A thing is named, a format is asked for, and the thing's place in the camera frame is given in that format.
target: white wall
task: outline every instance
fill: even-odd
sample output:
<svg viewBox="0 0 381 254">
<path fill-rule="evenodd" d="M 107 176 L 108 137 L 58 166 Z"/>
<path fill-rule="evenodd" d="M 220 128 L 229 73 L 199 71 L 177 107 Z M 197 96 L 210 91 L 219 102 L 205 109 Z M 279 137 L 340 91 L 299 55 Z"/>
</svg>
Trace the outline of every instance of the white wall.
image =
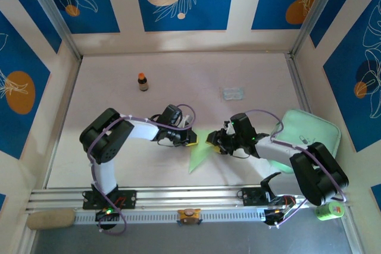
<svg viewBox="0 0 381 254">
<path fill-rule="evenodd" d="M 67 99 L 63 94 L 75 78 L 77 63 L 65 45 L 55 54 L 18 0 L 0 0 L 0 11 L 51 72 L 20 160 L 0 151 L 0 193 L 7 196 L 0 217 L 0 253 L 12 253 L 20 239 L 14 233 L 24 227 L 23 212 L 30 191 L 40 187 L 36 183 L 45 174 L 58 133 L 59 106 Z"/>
<path fill-rule="evenodd" d="M 370 187 L 381 183 L 381 142 L 356 153 L 333 92 L 323 70 L 324 63 L 340 44 L 371 0 L 347 0 L 317 49 L 306 41 L 296 60 L 313 113 L 342 131 L 338 161 L 349 177 L 346 193 L 366 253 L 380 253 L 381 213 Z"/>
<path fill-rule="evenodd" d="M 226 31 L 144 32 L 138 0 L 111 0 L 120 33 L 74 35 L 84 55 L 161 51 L 289 51 L 299 30 L 252 31 L 259 0 L 232 0 Z"/>
</svg>

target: purple cable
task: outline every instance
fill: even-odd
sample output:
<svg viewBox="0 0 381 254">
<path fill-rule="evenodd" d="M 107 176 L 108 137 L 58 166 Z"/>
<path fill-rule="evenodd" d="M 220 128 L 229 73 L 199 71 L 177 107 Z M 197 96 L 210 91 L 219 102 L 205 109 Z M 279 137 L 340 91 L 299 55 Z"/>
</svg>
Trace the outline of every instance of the purple cable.
<svg viewBox="0 0 381 254">
<path fill-rule="evenodd" d="M 116 207 L 115 204 L 113 204 L 113 202 L 107 197 L 107 195 L 103 192 L 103 190 L 101 189 L 100 185 L 98 184 L 98 182 L 96 180 L 95 168 L 94 168 L 94 164 L 96 164 L 96 162 L 95 162 L 95 159 L 93 158 L 93 156 L 91 155 L 92 149 L 99 142 L 99 140 L 106 134 L 107 131 L 109 131 L 111 128 L 113 128 L 117 123 L 119 123 L 122 120 L 135 120 L 135 121 L 140 121 L 140 122 L 146 122 L 146 123 L 150 123 L 150 124 L 153 124 L 153 125 L 156 125 L 156 126 L 165 127 L 165 128 L 169 128 L 169 129 L 177 130 L 177 131 L 187 130 L 187 129 L 189 129 L 189 128 L 191 128 L 193 126 L 193 124 L 194 124 L 194 122 L 196 120 L 196 112 L 188 104 L 179 104 L 177 107 L 180 107 L 180 106 L 188 107 L 193 112 L 193 120 L 192 120 L 192 122 L 189 125 L 187 125 L 186 127 L 184 127 L 184 128 L 178 128 L 178 127 L 168 126 L 168 125 L 165 125 L 165 124 L 156 123 L 155 121 L 151 121 L 149 119 L 143 119 L 143 118 L 138 118 L 138 117 L 133 117 L 133 116 L 125 116 L 125 117 L 120 117 L 120 118 L 116 119 L 115 121 L 113 121 L 112 123 L 110 123 L 110 125 L 107 126 L 106 128 L 104 128 L 104 130 L 101 132 L 101 134 L 99 134 L 98 137 L 89 146 L 87 155 L 88 155 L 88 159 L 90 160 L 90 163 L 91 163 L 91 174 L 92 174 L 92 178 L 94 180 L 94 186 L 100 192 L 100 194 L 103 196 L 103 198 L 119 214 L 119 216 L 122 217 L 123 222 L 124 222 L 124 228 L 123 228 L 122 231 L 120 231 L 120 232 L 104 232 L 104 233 L 106 233 L 108 235 L 114 235 L 114 236 L 123 234 L 127 230 L 127 221 L 126 221 L 126 218 L 124 217 L 124 215 L 121 213 L 121 210 L 118 207 Z"/>
<path fill-rule="evenodd" d="M 276 116 L 275 114 L 271 113 L 270 111 L 266 111 L 266 110 L 263 110 L 263 109 L 252 109 L 252 110 L 249 110 L 247 112 L 245 112 L 246 114 L 248 113 L 252 113 L 252 112 L 263 112 L 263 113 L 266 113 L 266 114 L 269 114 L 271 115 L 272 117 L 276 118 L 276 120 L 278 121 L 278 123 L 280 124 L 280 130 L 274 132 L 272 135 L 271 135 L 271 141 L 275 144 L 278 144 L 278 145 L 283 145 L 283 146 L 287 146 L 287 147 L 291 147 L 295 150 L 299 150 L 303 153 L 305 153 L 307 156 L 309 156 L 319 167 L 320 169 L 328 176 L 329 180 L 331 181 L 331 183 L 334 185 L 335 189 L 340 193 L 340 195 L 342 196 L 342 199 L 338 199 L 336 197 L 333 197 L 332 199 L 333 200 L 337 200 L 339 202 L 346 202 L 346 197 L 345 197 L 345 194 L 343 192 L 343 190 L 340 188 L 340 186 L 338 185 L 338 183 L 335 181 L 335 179 L 331 176 L 331 174 L 327 171 L 327 169 L 325 169 L 325 167 L 319 162 L 319 160 L 311 153 L 309 152 L 308 150 L 305 150 L 297 145 L 293 145 L 293 144 L 290 144 L 290 143 L 287 143 L 287 142 L 283 142 L 283 141 L 279 141 L 279 140 L 276 140 L 274 139 L 275 136 L 277 134 L 279 134 L 280 132 L 283 131 L 283 129 L 285 128 L 285 125 L 283 124 L 282 120 Z M 307 202 L 307 199 L 305 199 L 296 209 L 295 211 L 293 211 L 287 218 L 285 218 L 284 220 L 282 220 L 277 226 L 279 227 L 280 225 L 282 225 L 284 222 L 286 222 L 290 217 L 292 217 L 301 207 L 302 205 L 304 205 L 305 203 Z"/>
</svg>

